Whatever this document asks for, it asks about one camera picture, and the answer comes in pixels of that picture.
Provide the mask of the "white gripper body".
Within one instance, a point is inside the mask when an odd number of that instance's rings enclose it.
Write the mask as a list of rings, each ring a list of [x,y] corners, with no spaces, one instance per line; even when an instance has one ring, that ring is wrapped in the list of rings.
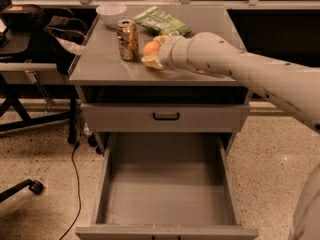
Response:
[[[165,69],[189,70],[188,47],[190,40],[183,36],[170,36],[161,45],[159,59]]]

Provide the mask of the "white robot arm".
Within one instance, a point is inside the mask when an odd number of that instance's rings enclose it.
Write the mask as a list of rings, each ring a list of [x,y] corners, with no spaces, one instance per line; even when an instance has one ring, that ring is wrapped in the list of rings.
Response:
[[[320,240],[320,73],[240,50],[209,32],[159,36],[143,62],[163,72],[228,76],[280,109],[244,126],[230,157],[236,198],[257,240]]]

